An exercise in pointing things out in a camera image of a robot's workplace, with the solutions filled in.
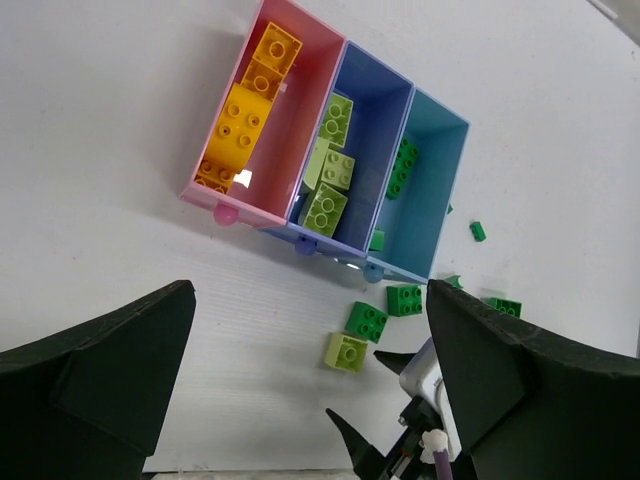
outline white table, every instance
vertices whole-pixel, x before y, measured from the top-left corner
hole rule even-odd
[[[397,379],[372,357],[359,376],[321,367],[328,333],[353,301],[383,305],[383,285],[177,198],[254,2],[99,3],[0,4],[0,350],[188,278],[196,318],[147,468],[348,467],[325,407],[386,451]],[[586,1],[301,3],[472,123],[435,273],[634,355],[638,48]],[[379,348],[427,336],[400,319]]]

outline light green building block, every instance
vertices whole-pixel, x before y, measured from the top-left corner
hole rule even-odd
[[[325,138],[316,138],[316,143],[313,145],[313,152],[311,152],[311,158],[309,164],[304,172],[304,185],[307,190],[315,190],[318,178],[322,172],[322,166],[324,165],[324,159],[327,156],[329,150],[329,140]]]
[[[332,368],[358,373],[362,370],[366,355],[366,341],[342,333],[333,333],[324,363]]]
[[[349,190],[355,159],[329,150],[324,158],[320,180],[338,190]]]
[[[322,120],[320,137],[329,140],[331,148],[340,150],[347,143],[347,133],[353,112],[353,101],[342,95],[332,93],[329,99],[329,108]]]
[[[369,244],[369,251],[381,252],[384,250],[384,232],[377,228],[373,231],[373,237],[371,237],[371,244]]]
[[[326,183],[309,194],[298,223],[309,230],[332,237],[347,205],[347,197]]]

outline green building block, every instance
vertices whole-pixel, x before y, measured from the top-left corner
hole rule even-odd
[[[324,158],[320,180],[338,190],[349,190],[355,159],[329,150]]]
[[[373,343],[378,343],[388,319],[389,315],[376,307],[368,303],[356,302],[344,329]]]
[[[332,237],[346,205],[347,197],[321,183],[315,192],[309,194],[298,223],[316,233]]]
[[[487,235],[484,233],[484,228],[482,228],[482,224],[480,222],[472,222],[469,225],[471,229],[471,233],[473,234],[473,238],[475,238],[476,242],[484,242],[487,239]]]
[[[507,313],[509,315],[513,315],[514,317],[520,318],[520,313],[522,312],[522,304],[519,302],[514,302],[513,300],[505,300],[504,298],[492,297],[487,299],[487,303],[496,310],[500,310],[503,313]]]
[[[420,285],[387,287],[387,311],[396,317],[422,313],[422,287]]]
[[[379,229],[373,231],[373,237],[371,237],[371,244],[369,245],[371,252],[381,252],[384,250],[384,232]]]
[[[400,196],[409,179],[409,174],[418,160],[419,153],[418,148],[413,143],[405,137],[402,138],[393,164],[391,178],[389,179],[387,198],[396,200]]]
[[[333,333],[324,363],[330,367],[347,372],[358,373],[362,370],[367,355],[367,342],[357,338]]]
[[[450,283],[456,288],[459,288],[460,290],[464,290],[464,287],[460,283],[460,275],[451,275],[450,277],[445,278],[444,281]]]
[[[309,159],[309,164],[304,172],[304,185],[307,190],[315,190],[318,178],[322,172],[322,166],[324,165],[324,158],[327,156],[329,150],[329,140],[324,138],[316,138],[316,143],[313,145],[313,152]]]
[[[322,120],[320,137],[329,140],[335,150],[344,148],[347,143],[347,133],[353,112],[353,101],[337,93],[331,94],[329,108]]]

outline compartment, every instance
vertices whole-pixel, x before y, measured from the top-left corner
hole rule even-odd
[[[261,43],[263,36],[270,43]],[[294,3],[264,0],[181,198],[214,211],[221,224],[228,225],[238,219],[255,227],[286,224],[345,42],[342,35]],[[298,54],[293,60],[295,51]],[[281,82],[279,88],[274,87],[274,82]],[[196,182],[196,176],[209,139],[215,136],[216,126],[220,127],[218,120],[229,120],[227,123],[234,125],[231,121],[237,110],[228,111],[229,105],[225,108],[225,102],[232,89],[237,88],[235,84],[250,88],[251,95],[261,95],[260,98],[269,102],[270,111],[255,146],[251,145],[253,151],[244,169],[233,178],[225,194],[227,186],[216,191],[207,186],[211,184],[209,178]],[[253,104],[259,105],[263,112],[260,101]],[[249,145],[244,133],[250,135],[250,132],[239,133]]]
[[[406,122],[413,86],[348,42],[333,91],[353,101],[346,145],[336,151],[355,159],[350,187],[342,192],[348,201],[335,233],[329,238],[299,225],[303,205],[313,195],[302,188],[301,178],[295,185],[295,203],[288,224],[268,231],[296,243],[301,254],[318,251],[336,258],[364,258]],[[322,122],[317,122],[317,132],[320,128]]]
[[[385,232],[384,248],[368,253],[369,269],[384,278],[427,282],[468,129],[464,119],[416,90],[403,138],[418,156],[398,198],[384,196],[376,223]]]

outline purple cable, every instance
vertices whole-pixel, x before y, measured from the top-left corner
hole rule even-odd
[[[453,480],[453,472],[449,463],[449,454],[443,452],[433,452],[433,459],[436,463],[436,476],[438,480]]]

